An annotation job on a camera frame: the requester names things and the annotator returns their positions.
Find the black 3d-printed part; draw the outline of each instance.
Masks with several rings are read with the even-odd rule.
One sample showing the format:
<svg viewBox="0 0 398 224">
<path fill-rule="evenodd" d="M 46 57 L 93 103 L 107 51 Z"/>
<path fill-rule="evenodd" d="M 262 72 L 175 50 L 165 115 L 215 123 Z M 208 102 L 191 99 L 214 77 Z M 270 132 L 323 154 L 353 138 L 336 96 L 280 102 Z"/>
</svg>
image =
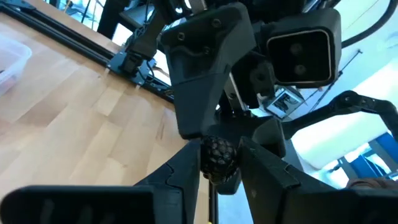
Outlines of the black 3d-printed part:
<svg viewBox="0 0 398 224">
<path fill-rule="evenodd" d="M 207 10 L 165 31 L 161 43 L 178 131 L 184 139 L 200 138 L 214 122 L 231 67 L 256 46 L 248 11 L 238 2 Z"/>
<path fill-rule="evenodd" d="M 211 183 L 225 183 L 238 169 L 237 150 L 227 140 L 205 136 L 201 144 L 200 169 Z"/>
</svg>

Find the black cable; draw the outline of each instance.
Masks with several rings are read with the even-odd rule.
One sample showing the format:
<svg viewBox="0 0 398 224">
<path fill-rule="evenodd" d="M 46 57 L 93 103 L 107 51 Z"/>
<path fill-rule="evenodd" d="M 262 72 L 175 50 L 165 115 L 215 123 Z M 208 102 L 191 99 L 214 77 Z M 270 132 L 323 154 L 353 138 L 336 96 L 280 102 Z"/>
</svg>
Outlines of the black cable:
<svg viewBox="0 0 398 224">
<path fill-rule="evenodd" d="M 380 17 L 380 19 L 373 24 L 371 27 L 369 27 L 367 30 L 363 31 L 362 33 L 355 35 L 348 40 L 344 40 L 341 43 L 341 48 L 348 47 L 350 45 L 353 45 L 367 37 L 369 37 L 371 34 L 375 33 L 377 30 L 379 30 L 394 14 L 396 8 L 398 5 L 398 0 L 390 0 L 389 5 L 387 6 L 386 11 L 384 14 Z"/>
<path fill-rule="evenodd" d="M 85 20 L 85 17 L 87 15 L 88 6 L 90 6 L 90 2 L 91 2 L 91 0 L 88 0 L 87 7 L 85 9 L 85 12 L 83 13 L 83 17 L 81 18 L 81 23 L 83 23 Z"/>
<path fill-rule="evenodd" d="M 148 82 L 151 83 L 151 82 L 153 82 L 155 80 L 155 73 L 154 73 L 152 67 L 149 65 L 149 61 L 147 61 L 147 66 L 148 66 L 150 72 L 152 72 L 152 79 L 148 80 Z"/>
</svg>

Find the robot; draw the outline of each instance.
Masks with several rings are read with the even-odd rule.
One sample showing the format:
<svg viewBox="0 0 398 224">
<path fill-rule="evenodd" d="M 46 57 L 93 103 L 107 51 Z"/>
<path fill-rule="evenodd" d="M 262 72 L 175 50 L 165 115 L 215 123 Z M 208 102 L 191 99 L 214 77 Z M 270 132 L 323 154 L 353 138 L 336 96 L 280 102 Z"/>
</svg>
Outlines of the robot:
<svg viewBox="0 0 398 224">
<path fill-rule="evenodd" d="M 288 122 L 248 110 L 257 106 L 257 94 L 272 96 L 276 84 L 333 83 L 341 49 L 382 26 L 398 1 L 391 0 L 375 25 L 344 42 L 337 2 L 190 1 L 189 8 L 180 0 L 153 0 L 155 11 L 118 54 L 123 62 L 115 70 L 147 81 L 140 66 L 150 67 L 160 43 L 172 82 L 171 90 L 161 91 L 172 91 L 178 130 L 189 142 L 132 187 L 17 189 L 2 201 L 2 222 L 193 223 L 201 172 L 221 194 L 235 193 L 242 181 L 254 223 L 398 222 L 397 192 L 336 190 L 282 160 L 285 140 L 298 130 L 359 111 L 378 114 L 398 140 L 391 102 L 345 91 Z M 162 32 L 183 17 L 186 22 Z"/>
</svg>

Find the white wall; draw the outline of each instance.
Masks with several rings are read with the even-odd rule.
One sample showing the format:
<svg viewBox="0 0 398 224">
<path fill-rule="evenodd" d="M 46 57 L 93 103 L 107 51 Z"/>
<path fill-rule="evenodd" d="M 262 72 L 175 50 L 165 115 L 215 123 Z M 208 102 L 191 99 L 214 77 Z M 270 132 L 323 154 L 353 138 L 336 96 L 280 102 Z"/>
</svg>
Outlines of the white wall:
<svg viewBox="0 0 398 224">
<path fill-rule="evenodd" d="M 354 88 L 359 94 L 385 99 L 398 106 L 398 58 Z M 292 138 L 304 161 L 321 169 L 387 131 L 375 114 L 355 113 L 321 121 Z"/>
</svg>

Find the metal frame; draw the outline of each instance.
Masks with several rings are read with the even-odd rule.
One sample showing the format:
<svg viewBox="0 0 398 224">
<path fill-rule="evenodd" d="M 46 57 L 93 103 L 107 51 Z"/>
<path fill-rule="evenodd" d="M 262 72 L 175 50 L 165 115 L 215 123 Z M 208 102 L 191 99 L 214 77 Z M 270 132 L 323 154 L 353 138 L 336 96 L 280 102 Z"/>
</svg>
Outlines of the metal frame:
<svg viewBox="0 0 398 224">
<path fill-rule="evenodd" d="M 111 51 L 98 45 L 92 40 L 82 36 L 81 34 L 75 32 L 69 27 L 45 15 L 44 13 L 36 9 L 33 5 L 23 0 L 0 0 L 0 13 L 4 13 L 5 15 L 10 16 L 13 19 L 25 24 L 26 26 L 45 34 L 46 36 L 59 42 L 60 44 L 102 65 L 104 68 L 109 68 L 111 66 L 110 62 L 112 60 L 117 61 L 118 57 L 124 54 L 124 52 L 120 52 L 119 54 L 112 53 Z M 149 75 L 150 69 L 145 69 L 145 63 L 143 64 L 144 66 L 142 66 L 140 70 L 142 71 L 144 76 L 147 76 Z M 170 94 L 170 92 L 165 91 L 166 89 L 170 89 L 170 85 L 164 83 L 158 78 L 154 78 L 152 82 L 140 82 L 139 79 L 129 77 L 126 74 L 119 75 L 128 79 L 130 82 L 135 83 L 136 85 L 140 85 L 141 87 L 143 87 L 143 89 L 148 90 L 151 93 L 171 103 L 174 102 L 174 97 Z M 209 192 L 209 214 L 211 214 L 211 216 L 209 216 L 209 221 L 213 224 L 217 224 L 218 204 L 216 201 L 216 191 L 211 185 L 210 189 L 212 190 Z"/>
</svg>

